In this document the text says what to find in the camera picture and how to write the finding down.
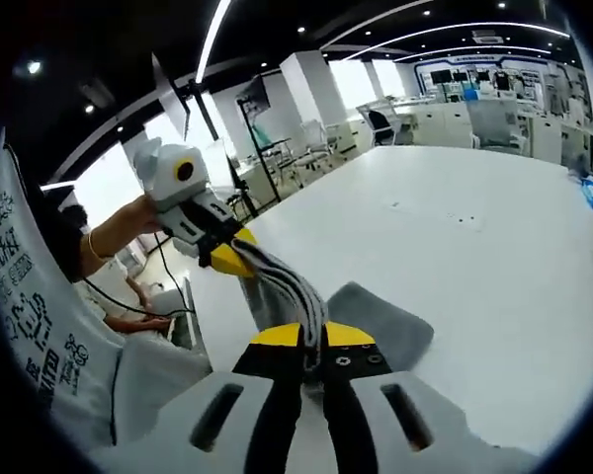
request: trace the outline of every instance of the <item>desk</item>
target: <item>desk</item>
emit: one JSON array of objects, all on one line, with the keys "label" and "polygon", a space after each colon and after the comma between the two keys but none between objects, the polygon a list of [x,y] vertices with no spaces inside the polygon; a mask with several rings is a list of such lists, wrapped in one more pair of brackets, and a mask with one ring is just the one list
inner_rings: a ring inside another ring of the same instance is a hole
[{"label": "desk", "polygon": [[[565,168],[378,147],[249,227],[324,298],[354,280],[428,321],[414,373],[490,443],[541,454],[593,389],[593,213]],[[230,370],[256,334],[239,281],[190,279],[212,366]]]}]

